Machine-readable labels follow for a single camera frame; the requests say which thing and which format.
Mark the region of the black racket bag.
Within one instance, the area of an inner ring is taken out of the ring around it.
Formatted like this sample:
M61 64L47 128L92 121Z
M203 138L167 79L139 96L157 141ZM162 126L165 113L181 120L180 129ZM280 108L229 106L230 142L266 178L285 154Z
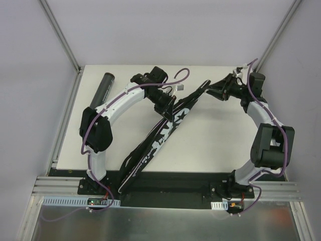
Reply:
M210 80L206 80L190 95L181 98L175 103L173 120L170 122L162 118L148 133L145 139L124 159L118 173L116 190L119 194L123 194L139 177L142 170L161 150L165 142L182 123L210 83Z

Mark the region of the black shuttlecock tube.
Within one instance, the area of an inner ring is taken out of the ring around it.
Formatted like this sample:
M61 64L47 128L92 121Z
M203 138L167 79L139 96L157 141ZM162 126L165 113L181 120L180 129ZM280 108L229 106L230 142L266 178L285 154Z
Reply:
M114 84L114 80L115 80L115 76L111 73L106 72L103 75L102 80L100 81L100 84L91 101L91 104L90 104L91 108L96 108L98 106L101 106L107 101L111 88Z

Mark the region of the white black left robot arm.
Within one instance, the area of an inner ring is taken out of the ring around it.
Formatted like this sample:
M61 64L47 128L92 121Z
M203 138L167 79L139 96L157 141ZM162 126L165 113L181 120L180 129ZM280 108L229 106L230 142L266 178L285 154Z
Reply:
M87 175L91 179L89 190L94 195L105 192L106 176L105 155L113 141L111 127L115 121L134 104L148 98L154 104L154 110L172 122L175 96L161 90L165 86L168 75L159 67L150 73L137 74L130 83L113 99L96 108L87 107L82 114L80 136L83 144L82 154L89 157Z

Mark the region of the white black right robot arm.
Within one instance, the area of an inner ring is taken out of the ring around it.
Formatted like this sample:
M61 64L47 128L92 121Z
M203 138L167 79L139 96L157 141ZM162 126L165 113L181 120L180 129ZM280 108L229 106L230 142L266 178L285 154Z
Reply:
M251 183L263 175L283 176L290 163L295 130L285 126L273 115L262 97L265 76L251 72L246 83L236 74L228 74L207 87L206 93L227 101L229 97L240 99L240 105L255 125L257 133L250 149L250 159L241 168L232 171L215 191L225 199L252 198Z

